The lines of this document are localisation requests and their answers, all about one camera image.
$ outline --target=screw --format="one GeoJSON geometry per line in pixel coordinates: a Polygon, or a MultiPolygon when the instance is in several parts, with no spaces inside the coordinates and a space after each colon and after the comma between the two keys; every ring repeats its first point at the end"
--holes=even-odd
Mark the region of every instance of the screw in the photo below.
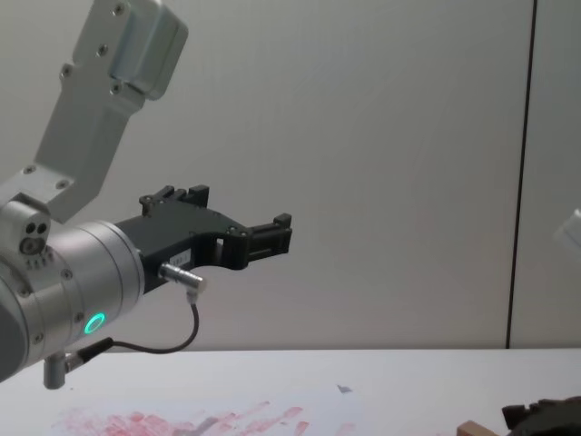
{"type": "Polygon", "coordinates": [[[114,84],[111,87],[111,94],[116,95],[119,94],[121,92],[121,85],[120,84],[114,84]]]}
{"type": "Polygon", "coordinates": [[[20,253],[31,256],[39,252],[39,244],[32,238],[24,238],[20,242],[20,253]]]}
{"type": "Polygon", "coordinates": [[[71,280],[73,278],[73,272],[71,270],[62,270],[61,277],[65,280],[71,280]]]}
{"type": "Polygon", "coordinates": [[[125,6],[123,6],[123,4],[119,4],[117,5],[114,10],[113,10],[113,15],[115,16],[119,16],[121,15],[123,12],[125,11],[125,6]]]}
{"type": "Polygon", "coordinates": [[[65,64],[61,70],[61,77],[68,77],[73,72],[73,68],[69,64],[65,64]]]}
{"type": "Polygon", "coordinates": [[[107,46],[107,44],[99,45],[99,48],[97,49],[97,56],[99,56],[99,57],[105,56],[107,54],[108,50],[109,50],[109,47],[107,46]]]}

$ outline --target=green led ring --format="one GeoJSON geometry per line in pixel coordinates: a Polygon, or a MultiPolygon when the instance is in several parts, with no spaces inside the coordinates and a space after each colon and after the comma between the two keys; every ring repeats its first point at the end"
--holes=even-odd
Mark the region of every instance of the green led ring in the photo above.
{"type": "Polygon", "coordinates": [[[93,317],[84,326],[84,334],[95,333],[103,326],[103,324],[105,324],[105,319],[106,316],[103,312],[99,312],[93,315],[93,317]]]}

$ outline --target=sticker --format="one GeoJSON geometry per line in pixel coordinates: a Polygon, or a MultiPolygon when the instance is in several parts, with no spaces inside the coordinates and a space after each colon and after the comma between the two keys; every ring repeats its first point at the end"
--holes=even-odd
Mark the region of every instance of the sticker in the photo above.
{"type": "Polygon", "coordinates": [[[173,266],[181,267],[192,260],[192,250],[186,250],[183,253],[176,254],[170,258],[170,264],[173,266]]]}

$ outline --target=white arm segment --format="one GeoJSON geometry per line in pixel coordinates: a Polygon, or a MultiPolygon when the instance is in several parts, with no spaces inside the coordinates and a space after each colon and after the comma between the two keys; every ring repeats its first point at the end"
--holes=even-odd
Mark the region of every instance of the white arm segment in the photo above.
{"type": "Polygon", "coordinates": [[[0,185],[0,208],[16,200],[64,223],[91,202],[129,117],[163,95],[187,36],[160,0],[94,0],[34,162],[0,185]]]}

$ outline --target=wooden block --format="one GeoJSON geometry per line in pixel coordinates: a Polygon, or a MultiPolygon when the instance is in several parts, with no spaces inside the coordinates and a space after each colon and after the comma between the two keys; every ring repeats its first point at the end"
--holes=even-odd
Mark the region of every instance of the wooden block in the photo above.
{"type": "Polygon", "coordinates": [[[498,436],[486,427],[482,427],[473,421],[464,422],[458,427],[457,436],[498,436]]]}

